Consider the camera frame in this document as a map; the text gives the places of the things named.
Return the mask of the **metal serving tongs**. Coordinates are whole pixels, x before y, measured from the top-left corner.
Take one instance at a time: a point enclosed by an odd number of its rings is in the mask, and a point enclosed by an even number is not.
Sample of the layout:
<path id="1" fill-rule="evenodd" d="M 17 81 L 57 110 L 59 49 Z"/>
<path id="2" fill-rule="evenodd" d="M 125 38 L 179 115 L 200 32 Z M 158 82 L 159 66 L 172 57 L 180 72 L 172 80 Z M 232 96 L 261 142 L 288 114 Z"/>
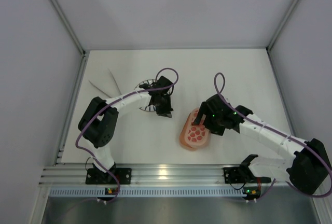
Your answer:
<path id="1" fill-rule="evenodd" d="M 109 68 L 97 71 L 88 81 L 108 98 L 121 95 L 118 83 Z"/>

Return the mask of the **pink lunch box lid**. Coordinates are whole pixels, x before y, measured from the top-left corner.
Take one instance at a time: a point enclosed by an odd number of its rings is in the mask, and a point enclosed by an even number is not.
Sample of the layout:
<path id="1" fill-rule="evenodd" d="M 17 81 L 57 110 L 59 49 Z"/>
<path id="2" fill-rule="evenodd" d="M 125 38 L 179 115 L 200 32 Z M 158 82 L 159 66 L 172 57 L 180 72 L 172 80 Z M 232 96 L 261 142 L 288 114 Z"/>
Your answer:
<path id="1" fill-rule="evenodd" d="M 179 135 L 179 143 L 182 148 L 188 149 L 189 147 L 187 146 L 187 143 L 185 142 L 185 131 L 186 131 L 186 126 L 183 126 L 183 129 Z"/>

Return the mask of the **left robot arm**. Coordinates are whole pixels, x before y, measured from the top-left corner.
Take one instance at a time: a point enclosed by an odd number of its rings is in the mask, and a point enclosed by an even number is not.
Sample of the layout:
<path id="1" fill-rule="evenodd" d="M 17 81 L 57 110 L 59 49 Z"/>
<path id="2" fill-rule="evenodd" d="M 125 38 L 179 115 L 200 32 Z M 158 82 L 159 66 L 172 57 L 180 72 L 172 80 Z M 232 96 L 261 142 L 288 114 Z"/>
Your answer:
<path id="1" fill-rule="evenodd" d="M 171 118 L 171 94 L 174 83 L 164 76 L 152 83 L 144 83 L 134 91 L 119 97 L 103 100 L 95 97 L 78 124 L 94 159 L 93 168 L 98 173 L 107 174 L 115 168 L 115 161 L 110 151 L 109 142 L 114 136 L 117 120 L 137 110 L 152 107 L 161 117 Z"/>

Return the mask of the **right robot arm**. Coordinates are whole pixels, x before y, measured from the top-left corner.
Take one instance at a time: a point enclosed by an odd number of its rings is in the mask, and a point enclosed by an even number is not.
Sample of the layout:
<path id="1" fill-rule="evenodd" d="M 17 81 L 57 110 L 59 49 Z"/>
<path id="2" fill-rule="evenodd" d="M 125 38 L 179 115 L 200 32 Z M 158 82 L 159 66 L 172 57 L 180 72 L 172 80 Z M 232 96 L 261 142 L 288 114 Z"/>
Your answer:
<path id="1" fill-rule="evenodd" d="M 232 107 L 217 94 L 201 103 L 193 121 L 194 125 L 200 123 L 219 136 L 226 129 L 234 130 L 279 155 L 278 159 L 248 155 L 238 168 L 247 183 L 268 177 L 285 181 L 303 194 L 314 195 L 323 181 L 331 177 L 331 163 L 321 141 L 315 138 L 307 141 L 279 131 L 252 110 L 242 105 Z"/>

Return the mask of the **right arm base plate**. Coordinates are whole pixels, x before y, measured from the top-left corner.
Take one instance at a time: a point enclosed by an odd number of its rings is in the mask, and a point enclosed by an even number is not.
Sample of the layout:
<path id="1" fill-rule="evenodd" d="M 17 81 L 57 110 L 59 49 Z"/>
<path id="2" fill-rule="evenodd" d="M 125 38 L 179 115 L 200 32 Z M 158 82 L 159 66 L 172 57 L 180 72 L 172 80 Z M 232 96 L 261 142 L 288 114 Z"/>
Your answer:
<path id="1" fill-rule="evenodd" d="M 227 184 L 243 184 L 243 183 L 270 183 L 272 182 L 269 177 L 255 177 L 248 169 L 242 169 L 238 166 L 224 167 L 224 179 Z"/>

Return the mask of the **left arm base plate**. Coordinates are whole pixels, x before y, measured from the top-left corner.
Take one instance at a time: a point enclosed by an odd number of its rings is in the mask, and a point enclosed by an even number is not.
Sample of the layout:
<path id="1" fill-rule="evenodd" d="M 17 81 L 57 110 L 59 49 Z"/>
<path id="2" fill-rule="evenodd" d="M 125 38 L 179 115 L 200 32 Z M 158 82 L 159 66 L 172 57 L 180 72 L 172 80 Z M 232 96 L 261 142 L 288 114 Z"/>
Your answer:
<path id="1" fill-rule="evenodd" d="M 117 178 L 121 185 L 131 184 L 130 168 L 116 168 L 112 171 L 113 175 Z M 102 172 L 96 168 L 87 170 L 86 185 L 116 185 L 116 180 L 107 172 Z"/>

